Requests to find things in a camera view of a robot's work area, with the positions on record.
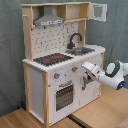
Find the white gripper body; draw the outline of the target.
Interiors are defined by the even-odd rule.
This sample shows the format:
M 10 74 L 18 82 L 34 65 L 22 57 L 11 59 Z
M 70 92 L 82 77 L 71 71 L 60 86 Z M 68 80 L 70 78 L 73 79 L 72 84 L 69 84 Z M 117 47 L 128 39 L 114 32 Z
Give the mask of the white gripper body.
M 104 70 L 99 67 L 97 64 L 92 64 L 89 62 L 85 62 L 82 67 L 86 70 L 88 75 L 93 79 L 93 80 L 98 80 L 99 76 L 104 72 Z

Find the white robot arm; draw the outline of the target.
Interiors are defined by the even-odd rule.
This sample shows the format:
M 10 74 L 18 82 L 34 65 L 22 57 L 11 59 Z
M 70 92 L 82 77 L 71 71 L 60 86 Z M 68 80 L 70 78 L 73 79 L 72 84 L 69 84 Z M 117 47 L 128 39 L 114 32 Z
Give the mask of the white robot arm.
M 124 78 L 128 76 L 128 63 L 120 61 L 110 63 L 106 70 L 89 62 L 85 62 L 82 67 L 93 80 L 116 90 L 124 86 Z

